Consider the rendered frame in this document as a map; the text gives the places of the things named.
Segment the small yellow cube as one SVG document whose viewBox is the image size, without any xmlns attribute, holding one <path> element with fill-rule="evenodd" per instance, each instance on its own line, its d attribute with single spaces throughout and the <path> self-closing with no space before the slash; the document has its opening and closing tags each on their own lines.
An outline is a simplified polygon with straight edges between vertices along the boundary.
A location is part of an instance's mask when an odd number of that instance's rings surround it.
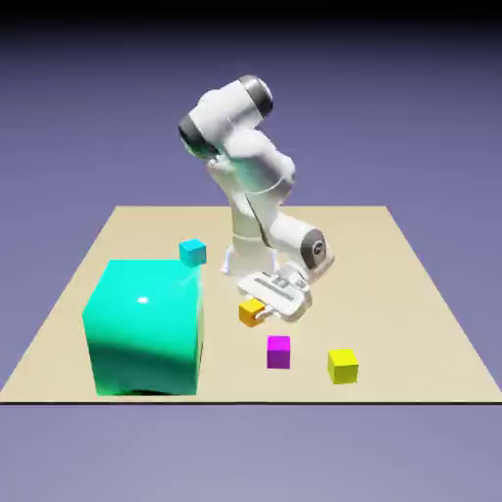
<svg viewBox="0 0 502 502">
<path fill-rule="evenodd" d="M 359 362 L 352 349 L 332 349 L 327 355 L 327 371 L 333 384 L 355 383 Z"/>
</svg>

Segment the large teal box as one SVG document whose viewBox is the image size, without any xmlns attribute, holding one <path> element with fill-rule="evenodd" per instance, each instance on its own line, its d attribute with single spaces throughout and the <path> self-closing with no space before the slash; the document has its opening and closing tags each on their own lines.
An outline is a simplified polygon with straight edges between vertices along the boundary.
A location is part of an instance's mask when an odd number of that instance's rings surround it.
<svg viewBox="0 0 502 502">
<path fill-rule="evenodd" d="M 202 277 L 180 260 L 111 260 L 82 312 L 100 395 L 197 392 Z"/>
</svg>

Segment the small orange cube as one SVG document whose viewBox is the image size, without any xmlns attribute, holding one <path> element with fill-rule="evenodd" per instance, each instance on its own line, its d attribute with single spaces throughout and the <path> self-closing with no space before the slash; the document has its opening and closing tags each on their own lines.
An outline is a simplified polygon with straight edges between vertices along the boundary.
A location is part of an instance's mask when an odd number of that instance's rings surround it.
<svg viewBox="0 0 502 502">
<path fill-rule="evenodd" d="M 242 301 L 238 307 L 239 320 L 246 326 L 257 326 L 263 320 L 259 315 L 265 311 L 266 305 L 256 298 Z"/>
</svg>

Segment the small magenta cube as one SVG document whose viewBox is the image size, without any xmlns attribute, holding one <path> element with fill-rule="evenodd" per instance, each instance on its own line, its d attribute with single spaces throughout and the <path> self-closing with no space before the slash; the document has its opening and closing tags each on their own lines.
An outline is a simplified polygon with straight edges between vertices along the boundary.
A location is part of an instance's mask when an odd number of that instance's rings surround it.
<svg viewBox="0 0 502 502">
<path fill-rule="evenodd" d="M 290 337 L 286 335 L 270 335 L 267 339 L 267 368 L 289 369 L 290 360 Z"/>
</svg>

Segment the small cyan cube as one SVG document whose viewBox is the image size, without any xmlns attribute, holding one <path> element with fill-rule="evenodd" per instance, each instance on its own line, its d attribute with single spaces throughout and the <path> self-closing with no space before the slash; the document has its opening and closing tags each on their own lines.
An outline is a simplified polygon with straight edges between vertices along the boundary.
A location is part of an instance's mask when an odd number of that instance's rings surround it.
<svg viewBox="0 0 502 502">
<path fill-rule="evenodd" d="M 179 259 L 187 267 L 197 267 L 207 262 L 206 244 L 199 239 L 184 240 L 178 245 Z"/>
</svg>

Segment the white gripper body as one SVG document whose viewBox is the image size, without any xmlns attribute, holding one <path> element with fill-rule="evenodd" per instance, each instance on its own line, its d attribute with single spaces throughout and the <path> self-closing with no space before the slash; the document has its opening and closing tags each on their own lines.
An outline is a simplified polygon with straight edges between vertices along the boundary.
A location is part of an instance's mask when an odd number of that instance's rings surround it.
<svg viewBox="0 0 502 502">
<path fill-rule="evenodd" d="M 250 274 L 237 283 L 237 288 L 243 294 L 260 300 L 269 312 L 287 322 L 297 321 L 312 306 L 310 285 L 297 272 Z"/>
</svg>

